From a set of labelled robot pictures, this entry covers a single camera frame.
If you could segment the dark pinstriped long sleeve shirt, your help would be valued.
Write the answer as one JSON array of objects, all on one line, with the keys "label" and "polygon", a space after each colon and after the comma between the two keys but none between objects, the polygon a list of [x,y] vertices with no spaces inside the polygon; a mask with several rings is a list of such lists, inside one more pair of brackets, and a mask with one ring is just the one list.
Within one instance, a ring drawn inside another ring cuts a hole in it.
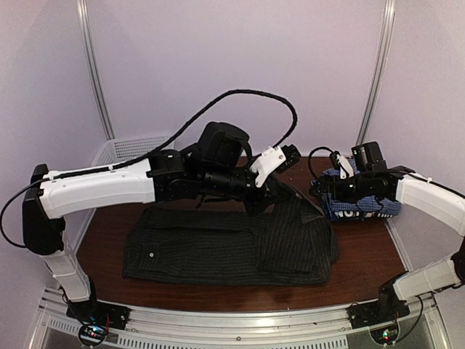
[{"label": "dark pinstriped long sleeve shirt", "polygon": [[323,211],[291,185],[271,212],[147,208],[124,247],[124,278],[212,286],[324,284],[339,258]]}]

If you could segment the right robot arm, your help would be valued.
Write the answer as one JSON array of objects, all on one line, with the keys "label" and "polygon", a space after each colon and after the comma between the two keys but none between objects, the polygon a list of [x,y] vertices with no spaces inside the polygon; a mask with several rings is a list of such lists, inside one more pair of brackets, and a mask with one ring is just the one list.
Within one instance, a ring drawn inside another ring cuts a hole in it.
[{"label": "right robot arm", "polygon": [[[355,203],[359,198],[375,196],[388,198],[404,206],[408,212],[416,210],[426,215],[436,231],[455,232],[464,237],[464,196],[429,178],[403,167],[374,172],[361,172],[346,179],[322,175],[314,180],[312,195]],[[373,304],[377,320],[387,321],[400,309],[400,301],[407,301],[430,292],[441,292],[464,285],[464,245],[441,260],[398,276],[387,282],[385,294]]]}]

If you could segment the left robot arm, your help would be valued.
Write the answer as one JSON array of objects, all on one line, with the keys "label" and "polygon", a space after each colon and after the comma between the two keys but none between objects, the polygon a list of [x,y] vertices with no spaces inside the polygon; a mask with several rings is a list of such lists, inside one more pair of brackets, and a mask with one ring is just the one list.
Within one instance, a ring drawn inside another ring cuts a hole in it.
[{"label": "left robot arm", "polygon": [[244,167],[192,159],[161,151],[135,164],[116,163],[72,172],[35,168],[22,204],[23,240],[40,256],[53,277],[89,323],[104,317],[90,278],[64,237],[67,214],[128,203],[166,203],[199,196],[242,202],[249,214],[264,211],[274,193],[270,175],[286,163],[279,147],[269,148]]}]

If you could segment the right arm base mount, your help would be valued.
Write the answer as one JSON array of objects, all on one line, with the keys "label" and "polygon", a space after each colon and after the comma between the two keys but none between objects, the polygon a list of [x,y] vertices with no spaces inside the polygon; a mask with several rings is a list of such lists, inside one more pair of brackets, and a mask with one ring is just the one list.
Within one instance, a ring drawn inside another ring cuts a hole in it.
[{"label": "right arm base mount", "polygon": [[380,300],[365,303],[354,302],[347,308],[348,319],[353,329],[394,323],[399,318],[410,314],[410,309],[405,303],[390,306]]}]

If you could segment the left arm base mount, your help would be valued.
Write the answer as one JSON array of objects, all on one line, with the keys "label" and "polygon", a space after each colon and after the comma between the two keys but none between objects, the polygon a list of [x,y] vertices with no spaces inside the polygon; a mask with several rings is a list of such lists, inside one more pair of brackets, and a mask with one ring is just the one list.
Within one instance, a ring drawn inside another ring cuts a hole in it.
[{"label": "left arm base mount", "polygon": [[114,305],[97,301],[69,302],[66,316],[80,323],[95,324],[110,329],[125,330],[129,320],[130,309],[122,305]]}]

